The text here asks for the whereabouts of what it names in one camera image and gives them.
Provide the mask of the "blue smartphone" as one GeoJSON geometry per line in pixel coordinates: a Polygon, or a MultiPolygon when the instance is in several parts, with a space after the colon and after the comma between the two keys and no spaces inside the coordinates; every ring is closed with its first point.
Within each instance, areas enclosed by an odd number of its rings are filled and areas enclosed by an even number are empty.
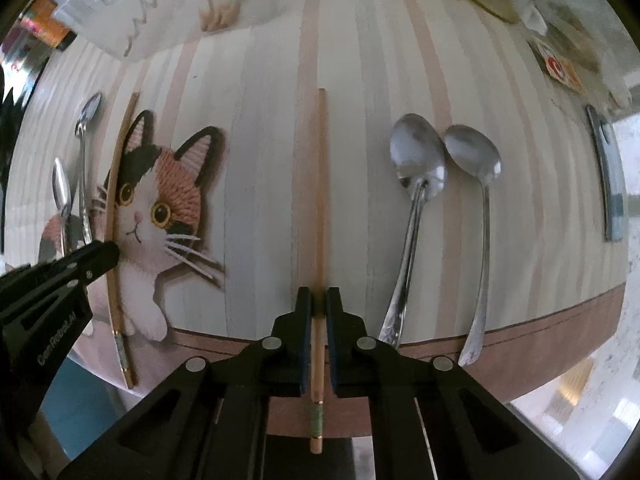
{"type": "Polygon", "coordinates": [[[585,106],[600,169],[604,239],[621,242],[626,234],[625,180],[612,124],[593,105],[585,106]]]}

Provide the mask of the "teal cabinet door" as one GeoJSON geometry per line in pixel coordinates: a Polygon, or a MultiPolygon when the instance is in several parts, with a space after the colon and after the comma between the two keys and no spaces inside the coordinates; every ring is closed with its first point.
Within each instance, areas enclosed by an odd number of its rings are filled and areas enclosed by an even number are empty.
{"type": "Polygon", "coordinates": [[[102,379],[66,360],[42,404],[44,417],[67,456],[74,460],[118,419],[102,379]]]}

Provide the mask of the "steel spoon far left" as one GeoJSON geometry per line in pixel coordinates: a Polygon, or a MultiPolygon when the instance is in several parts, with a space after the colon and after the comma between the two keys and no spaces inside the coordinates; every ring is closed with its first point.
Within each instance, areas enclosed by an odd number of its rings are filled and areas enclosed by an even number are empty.
{"type": "Polygon", "coordinates": [[[63,162],[58,157],[53,163],[52,188],[55,206],[58,208],[58,216],[60,217],[61,255],[65,257],[67,255],[67,221],[72,210],[73,196],[70,192],[70,181],[63,162]]]}

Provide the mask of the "crumpled plastic bag snacks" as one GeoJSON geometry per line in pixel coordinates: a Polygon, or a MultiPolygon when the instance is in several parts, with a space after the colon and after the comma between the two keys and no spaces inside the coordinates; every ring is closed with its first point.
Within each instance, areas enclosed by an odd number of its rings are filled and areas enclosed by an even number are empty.
{"type": "Polygon", "coordinates": [[[639,83],[639,48],[608,0],[530,0],[562,55],[597,75],[617,113],[634,107],[639,83]]]}

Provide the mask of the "cat pattern striped table mat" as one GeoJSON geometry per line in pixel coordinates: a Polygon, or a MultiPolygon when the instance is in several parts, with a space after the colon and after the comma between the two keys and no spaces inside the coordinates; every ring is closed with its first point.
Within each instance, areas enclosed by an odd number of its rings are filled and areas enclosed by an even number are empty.
{"type": "Polygon", "coordinates": [[[314,287],[318,90],[328,102],[326,288],[376,335],[400,266],[411,198],[390,158],[395,122],[424,117],[446,148],[471,127],[501,157],[488,188],[447,162],[422,214],[401,351],[458,356],[503,401],[565,373],[618,329],[628,243],[604,239],[600,169],[585,106],[609,112],[597,75],[584,92],[547,72],[552,47],[530,0],[520,20],[472,0],[279,0],[268,22],[156,52],[113,58],[76,35],[1,99],[11,155],[1,245],[10,266],[56,258],[52,168],[78,200],[75,126],[87,136],[93,234],[118,266],[88,288],[93,313],[70,356],[125,383],[112,331],[121,320],[135,396],[192,356],[222,360],[270,333],[314,287]]]}

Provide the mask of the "dark vinegar bottle orange label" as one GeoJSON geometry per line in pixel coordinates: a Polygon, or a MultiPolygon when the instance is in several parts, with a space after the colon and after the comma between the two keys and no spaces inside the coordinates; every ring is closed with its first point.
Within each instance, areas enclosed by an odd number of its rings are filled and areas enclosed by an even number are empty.
{"type": "Polygon", "coordinates": [[[23,79],[55,51],[64,51],[76,34],[53,14],[53,0],[32,0],[1,43],[1,67],[6,83],[23,79]]]}

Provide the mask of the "orange red small card box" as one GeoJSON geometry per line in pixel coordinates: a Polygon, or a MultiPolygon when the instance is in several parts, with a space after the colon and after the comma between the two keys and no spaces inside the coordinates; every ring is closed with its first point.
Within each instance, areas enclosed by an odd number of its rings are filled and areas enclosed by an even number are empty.
{"type": "Polygon", "coordinates": [[[534,45],[544,61],[548,74],[553,79],[577,93],[584,92],[584,86],[575,70],[575,66],[568,58],[564,58],[563,55],[560,55],[548,44],[538,39],[534,40],[534,45]]]}

